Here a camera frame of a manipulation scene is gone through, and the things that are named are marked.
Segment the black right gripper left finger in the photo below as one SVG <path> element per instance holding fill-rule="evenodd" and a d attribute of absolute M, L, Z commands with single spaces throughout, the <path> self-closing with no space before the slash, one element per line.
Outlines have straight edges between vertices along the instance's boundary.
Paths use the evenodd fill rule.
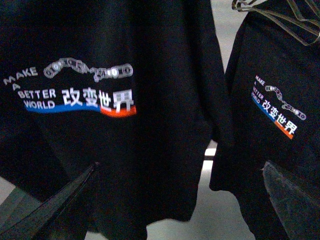
<path fill-rule="evenodd" d="M 61 188 L 43 203 L 30 202 L 19 206 L 26 195 L 11 194 L 0 206 L 2 240 L 44 240 L 63 213 L 78 200 L 84 200 L 87 191 L 94 189 L 99 176 L 98 164 L 91 165 L 75 180 Z"/>

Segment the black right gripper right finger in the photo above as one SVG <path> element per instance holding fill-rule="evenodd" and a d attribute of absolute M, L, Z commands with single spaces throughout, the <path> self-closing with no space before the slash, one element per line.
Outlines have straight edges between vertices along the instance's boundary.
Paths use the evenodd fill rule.
<path fill-rule="evenodd" d="M 320 188 L 267 161 L 262 169 L 272 206 L 291 240 L 320 238 Z"/>

